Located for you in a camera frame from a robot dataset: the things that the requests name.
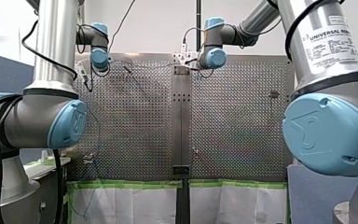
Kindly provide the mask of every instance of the white wall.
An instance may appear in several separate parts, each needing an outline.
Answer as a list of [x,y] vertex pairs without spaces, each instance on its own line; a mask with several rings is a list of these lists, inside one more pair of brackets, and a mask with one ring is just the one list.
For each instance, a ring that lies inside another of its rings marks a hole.
[[[262,0],[203,0],[202,21],[221,16],[227,23],[238,24]],[[118,27],[131,0],[86,1],[86,22],[100,21],[109,26],[111,35]],[[358,47],[358,0],[347,0],[344,11]],[[112,52],[165,52],[180,49],[187,28],[196,25],[195,0],[137,0],[117,35]],[[189,34],[188,42],[195,48],[195,34]],[[260,37],[256,46],[246,49],[225,47],[228,53],[284,55],[282,25]]]
[[[262,0],[203,0],[202,21],[221,16],[228,23],[238,24]],[[109,34],[117,29],[131,0],[86,0],[86,22],[108,24]],[[344,11],[358,47],[358,0],[347,0]],[[195,0],[137,0],[115,39],[112,52],[165,52],[180,49],[183,34],[194,27]],[[0,55],[20,62],[33,64],[34,55],[21,46],[36,16],[25,0],[0,0]],[[188,44],[195,48],[195,32],[188,35]],[[35,35],[28,40],[35,44]],[[231,54],[284,54],[282,25],[260,37],[256,46],[240,49],[227,46]]]
[[[34,10],[25,0],[0,0],[0,56],[34,64],[34,55],[21,45],[37,20]],[[27,40],[34,48],[36,33]]]

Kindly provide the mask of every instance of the black cable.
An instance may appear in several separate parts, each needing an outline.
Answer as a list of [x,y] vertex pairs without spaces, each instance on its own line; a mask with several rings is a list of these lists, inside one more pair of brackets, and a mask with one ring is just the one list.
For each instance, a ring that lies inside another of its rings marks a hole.
[[[77,39],[78,39],[81,43],[79,43],[78,45],[76,45],[76,47],[77,47],[77,52],[78,52],[79,54],[82,54],[82,53],[84,53],[84,51],[86,50],[86,34],[84,33],[84,30],[83,30],[83,28],[81,27],[81,25],[78,24],[77,27],[78,27],[78,31],[76,32],[76,36],[77,36]],[[83,49],[82,49],[82,50],[80,50],[79,45],[83,45]]]
[[275,9],[278,9],[278,5],[276,3],[274,3],[272,0],[267,0],[269,2],[269,4],[272,6],[272,7],[275,7]]
[[199,74],[201,77],[203,78],[208,78],[208,77],[211,77],[213,75],[213,72],[214,72],[214,69],[212,69],[212,72],[206,77],[205,75],[202,74],[202,72],[199,70]]
[[58,149],[53,149],[53,154],[54,154],[54,160],[56,163],[56,170],[57,170],[57,210],[56,210],[54,224],[60,224],[62,203],[63,203],[63,175],[62,175],[60,152],[58,151]]
[[42,59],[48,61],[49,63],[52,63],[52,64],[54,64],[54,65],[57,65],[57,66],[59,66],[59,67],[61,67],[61,68],[63,68],[63,69],[66,69],[66,70],[70,71],[71,73],[74,74],[74,80],[76,80],[76,79],[77,79],[77,72],[76,72],[74,69],[72,69],[72,68],[70,68],[70,67],[68,67],[68,66],[66,66],[66,65],[64,65],[64,64],[57,63],[57,62],[51,60],[50,58],[46,57],[45,55],[43,55],[43,54],[37,52],[36,50],[32,49],[31,47],[29,47],[29,46],[25,43],[25,41],[26,41],[26,40],[32,35],[32,33],[34,32],[34,29],[36,28],[36,25],[37,25],[37,21],[34,22],[34,25],[33,25],[32,29],[31,29],[30,33],[29,33],[28,35],[26,35],[26,36],[22,39],[22,41],[21,41],[22,45],[23,45],[26,49],[28,49],[29,51],[31,51],[31,52],[34,53],[35,55],[39,56],[40,58],[42,58]]
[[91,86],[89,87],[89,83],[87,81],[84,82],[84,85],[86,86],[86,89],[89,92],[92,92],[94,90],[94,75],[92,74],[92,71],[94,71],[94,69],[92,68],[92,62],[89,63],[89,73],[90,73],[90,84]]
[[[17,96],[17,98],[14,98],[10,103],[10,105],[6,108],[2,118],[0,118],[0,140],[3,136],[4,124],[8,114],[10,113],[11,109],[16,105],[16,103],[18,103],[21,99],[22,96]],[[4,167],[2,163],[2,149],[1,149],[1,141],[0,141],[0,224],[5,224],[5,221],[2,217],[2,209],[1,209],[3,179],[4,179]]]
[[131,4],[130,4],[130,6],[129,6],[129,9],[127,9],[127,12],[126,12],[126,14],[124,15],[123,19],[121,20],[120,25],[118,26],[116,32],[113,34],[112,39],[110,40],[111,43],[110,43],[109,50],[107,51],[107,53],[110,53],[110,49],[112,48],[113,43],[115,42],[115,37],[116,37],[116,35],[118,34],[118,32],[120,31],[121,26],[122,26],[123,23],[124,23],[124,20],[126,20],[127,16],[129,15],[129,13],[130,13],[130,11],[131,11],[131,8],[132,8],[132,6],[133,6],[134,3],[135,3],[135,0],[132,0]]
[[284,49],[286,51],[287,58],[292,61],[292,53],[290,52],[290,45],[292,43],[293,35],[298,27],[298,25],[316,8],[318,8],[321,3],[325,2],[325,0],[317,0],[311,3],[307,8],[293,21],[292,25],[290,26],[289,30],[287,31]]
[[110,63],[108,63],[108,65],[107,65],[107,66],[108,66],[107,71],[105,72],[105,74],[102,74],[102,75],[98,74],[98,73],[94,70],[94,67],[92,66],[92,64],[91,64],[90,66],[91,66],[91,71],[94,72],[95,76],[97,76],[97,77],[107,77],[107,75],[109,75],[109,72],[110,72]]

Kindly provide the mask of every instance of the gray surface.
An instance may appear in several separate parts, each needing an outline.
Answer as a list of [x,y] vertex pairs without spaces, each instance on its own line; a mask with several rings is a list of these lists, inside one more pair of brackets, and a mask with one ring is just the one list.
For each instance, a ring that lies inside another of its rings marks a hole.
[[39,184],[31,181],[24,194],[2,204],[2,217],[7,224],[39,223],[40,191]]
[[[34,68],[0,57],[0,91],[22,94],[22,89],[32,82]],[[21,161],[27,163],[40,158],[41,149],[21,150]]]
[[[94,77],[93,93],[80,80],[76,82],[81,99],[102,124],[102,134],[98,149],[98,124],[89,114],[70,176],[74,180],[172,178],[172,69],[145,68],[167,65],[172,56],[111,56],[133,57],[136,65],[113,62],[108,77]],[[229,61],[209,79],[193,75],[190,144],[200,156],[190,161],[192,178],[283,181],[291,156],[281,123],[286,95],[294,86],[292,66],[280,56],[230,56]],[[280,96],[270,99],[270,91]],[[98,150],[96,167],[84,164],[84,156]]]
[[[112,63],[108,77],[94,77],[89,93],[76,89],[90,109],[86,132],[70,169],[72,179],[91,177],[160,180],[172,177],[171,75],[168,55],[136,56],[135,63]],[[128,67],[130,75],[123,66]],[[98,122],[101,146],[98,147]],[[96,153],[88,169],[83,158]]]
[[192,178],[283,181],[292,157],[282,119],[293,80],[281,56],[231,56],[210,78],[194,77]]
[[288,177],[293,224],[331,224],[334,207],[358,185],[358,178],[318,175],[302,165],[289,166]]

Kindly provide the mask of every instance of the green tape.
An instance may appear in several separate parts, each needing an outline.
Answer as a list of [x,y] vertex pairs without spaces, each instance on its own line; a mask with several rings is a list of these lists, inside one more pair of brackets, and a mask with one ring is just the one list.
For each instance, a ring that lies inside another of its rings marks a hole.
[[91,180],[68,182],[71,189],[179,189],[181,181],[125,181],[125,180]]
[[250,189],[287,189],[286,182],[258,182],[245,180],[190,180],[191,188],[219,188],[223,186]]

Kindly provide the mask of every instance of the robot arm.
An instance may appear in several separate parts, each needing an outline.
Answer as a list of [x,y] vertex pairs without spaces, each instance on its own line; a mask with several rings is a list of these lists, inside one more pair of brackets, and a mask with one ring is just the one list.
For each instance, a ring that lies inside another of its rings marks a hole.
[[267,1],[257,6],[240,25],[225,24],[219,17],[205,22],[204,52],[200,55],[202,69],[216,69],[226,63],[224,45],[251,47],[257,43],[259,34],[279,17],[279,11]]
[[224,45],[253,46],[281,15],[298,80],[282,122],[286,145],[317,173],[358,176],[358,53],[342,2],[279,0],[277,10],[263,0],[239,26],[210,18],[197,67],[222,67]]
[[[107,27],[93,23],[76,28],[82,0],[31,2],[39,14],[37,53],[73,70],[76,43],[91,45],[91,63],[98,71],[106,69]],[[87,109],[74,90],[74,74],[57,64],[35,56],[34,80],[23,96],[0,94],[0,219],[10,223],[36,223],[40,203],[38,185],[29,182],[19,148],[71,147],[85,130]]]

